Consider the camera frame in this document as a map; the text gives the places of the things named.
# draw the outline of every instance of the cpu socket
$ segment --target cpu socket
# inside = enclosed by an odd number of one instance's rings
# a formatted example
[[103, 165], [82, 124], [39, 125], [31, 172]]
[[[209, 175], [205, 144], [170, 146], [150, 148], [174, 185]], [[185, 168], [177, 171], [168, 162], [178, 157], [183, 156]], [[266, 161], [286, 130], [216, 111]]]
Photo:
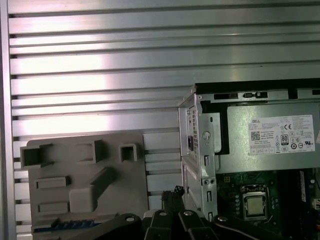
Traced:
[[268, 188], [266, 186], [245, 186], [241, 188], [243, 218], [245, 221], [268, 219]]

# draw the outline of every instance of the corrugated metal wall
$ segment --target corrugated metal wall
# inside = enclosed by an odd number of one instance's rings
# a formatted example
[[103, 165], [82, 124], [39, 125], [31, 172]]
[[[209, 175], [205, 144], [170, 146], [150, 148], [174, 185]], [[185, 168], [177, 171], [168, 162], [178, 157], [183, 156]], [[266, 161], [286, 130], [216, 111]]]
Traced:
[[150, 206], [181, 181], [177, 102], [195, 82], [320, 75], [318, 0], [8, 0], [15, 216], [29, 140], [144, 132]]

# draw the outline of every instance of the barcode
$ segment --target barcode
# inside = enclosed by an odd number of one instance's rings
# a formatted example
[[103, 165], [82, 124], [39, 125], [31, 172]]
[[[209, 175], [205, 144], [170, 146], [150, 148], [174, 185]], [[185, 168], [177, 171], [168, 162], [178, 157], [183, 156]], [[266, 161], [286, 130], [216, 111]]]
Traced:
[[260, 140], [260, 132], [259, 131], [252, 131], [251, 132], [251, 140], [252, 141]]

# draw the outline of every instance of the black cable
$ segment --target black cable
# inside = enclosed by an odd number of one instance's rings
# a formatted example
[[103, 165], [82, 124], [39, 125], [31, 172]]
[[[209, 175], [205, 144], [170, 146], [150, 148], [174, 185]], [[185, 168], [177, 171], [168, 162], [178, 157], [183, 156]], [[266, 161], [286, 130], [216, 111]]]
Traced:
[[314, 177], [314, 180], [315, 180], [315, 182], [316, 182], [316, 185], [317, 185], [317, 187], [318, 187], [318, 189], [319, 189], [319, 191], [320, 191], [320, 185], [319, 185], [319, 182], [318, 182], [318, 179], [317, 179], [316, 174], [314, 174], [313, 177]]

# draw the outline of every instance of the warning label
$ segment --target warning label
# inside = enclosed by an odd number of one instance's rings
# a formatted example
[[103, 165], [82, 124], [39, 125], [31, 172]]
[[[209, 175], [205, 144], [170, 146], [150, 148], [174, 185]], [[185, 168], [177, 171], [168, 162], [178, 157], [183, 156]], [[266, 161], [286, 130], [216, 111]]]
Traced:
[[315, 151], [312, 115], [252, 119], [248, 129], [250, 155]]

